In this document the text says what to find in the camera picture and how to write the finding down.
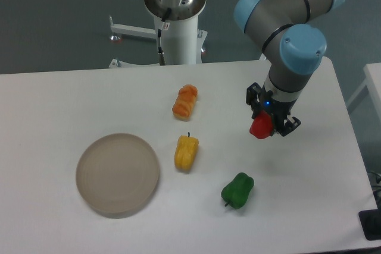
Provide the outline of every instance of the white table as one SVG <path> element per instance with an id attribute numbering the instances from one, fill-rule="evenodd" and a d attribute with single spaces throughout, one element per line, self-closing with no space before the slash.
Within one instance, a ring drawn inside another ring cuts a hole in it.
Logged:
<path id="1" fill-rule="evenodd" d="M 365 96 L 369 94 L 381 121 L 381 63 L 367 64 L 364 67 L 364 72 L 365 80 L 348 99 L 346 107 L 349 114 L 352 113 Z"/>
<path id="2" fill-rule="evenodd" d="M 308 253 L 380 246 L 358 212 L 374 209 L 367 174 L 332 63 L 324 58 L 293 108 L 286 137 L 249 134 L 246 88 L 267 61 L 0 76 L 0 253 Z M 189 122 L 171 114 L 177 91 L 199 99 Z M 85 204 L 77 162 L 111 133 L 144 138 L 160 160 L 147 206 L 125 219 Z M 177 139 L 200 149 L 178 173 Z M 240 171 L 255 180 L 246 206 L 225 208 L 222 188 Z"/>

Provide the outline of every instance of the metal stand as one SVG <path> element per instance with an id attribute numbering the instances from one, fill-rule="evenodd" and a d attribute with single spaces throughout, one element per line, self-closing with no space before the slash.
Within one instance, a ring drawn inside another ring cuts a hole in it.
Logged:
<path id="1" fill-rule="evenodd" d="M 367 79 L 365 79 L 345 103 L 348 113 L 351 114 L 368 94 Z"/>
<path id="2" fill-rule="evenodd" d="M 110 29 L 112 32 L 112 35 L 110 36 L 111 41 L 113 42 L 119 42 L 122 39 L 122 36 L 133 36 L 133 37 L 141 37 L 145 39 L 152 39 L 156 40 L 157 35 L 154 29 L 147 29 L 147 28 L 141 28 L 141 27 L 135 27 L 135 26 L 128 26 L 128 25 L 121 25 L 121 24 L 114 24 L 113 18 L 110 16 Z M 208 35 L 207 31 L 204 30 L 197 30 L 197 48 L 196 48 L 196 63 L 201 64 L 202 58 L 201 55 L 205 54 L 206 48 L 204 46 L 205 39 Z M 113 59 L 110 63 L 110 68 L 117 68 L 117 67 L 131 67 L 136 66 L 134 64 L 129 64 L 126 62 L 120 62 L 120 66 L 117 65 L 117 59 Z"/>

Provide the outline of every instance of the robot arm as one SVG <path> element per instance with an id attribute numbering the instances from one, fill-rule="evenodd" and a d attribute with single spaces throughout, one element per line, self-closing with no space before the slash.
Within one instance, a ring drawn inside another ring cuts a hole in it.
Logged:
<path id="1" fill-rule="evenodd" d="M 344 1 L 239 0 L 234 11 L 236 23 L 271 62 L 263 86 L 254 83 L 246 91 L 254 136 L 285 136 L 301 124 L 290 116 L 291 108 L 320 65 L 327 46 L 321 31 L 305 23 Z"/>
<path id="2" fill-rule="evenodd" d="M 195 64 L 198 15 L 204 9 L 206 0 L 144 2 L 154 17 L 160 65 Z"/>

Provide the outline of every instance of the toy vegetable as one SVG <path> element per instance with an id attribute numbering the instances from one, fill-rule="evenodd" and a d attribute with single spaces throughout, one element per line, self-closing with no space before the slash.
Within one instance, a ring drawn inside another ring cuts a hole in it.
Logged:
<path id="1" fill-rule="evenodd" d="M 197 88 L 191 84 L 183 86 L 179 90 L 179 95 L 172 107 L 175 117 L 181 120 L 188 120 L 191 117 L 193 107 L 197 99 Z"/>
<path id="2" fill-rule="evenodd" d="M 177 141 L 176 152 L 174 153 L 174 165 L 176 168 L 189 171 L 193 165 L 198 149 L 198 139 L 181 135 Z"/>
<path id="3" fill-rule="evenodd" d="M 246 204 L 250 191 L 254 186 L 254 180 L 245 173 L 239 173 L 221 192 L 221 197 L 230 205 L 239 209 Z"/>

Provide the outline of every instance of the bell pepper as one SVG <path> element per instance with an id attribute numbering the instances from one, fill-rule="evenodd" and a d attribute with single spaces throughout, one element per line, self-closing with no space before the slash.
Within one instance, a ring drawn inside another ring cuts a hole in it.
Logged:
<path id="1" fill-rule="evenodd" d="M 174 165 L 176 168 L 189 171 L 193 165 L 198 149 L 198 139 L 181 135 L 177 141 L 176 152 L 174 153 Z"/>
<path id="2" fill-rule="evenodd" d="M 249 197 L 250 191 L 254 187 L 254 180 L 245 173 L 236 175 L 221 192 L 221 197 L 226 202 L 225 206 L 230 205 L 235 209 L 243 207 Z"/>

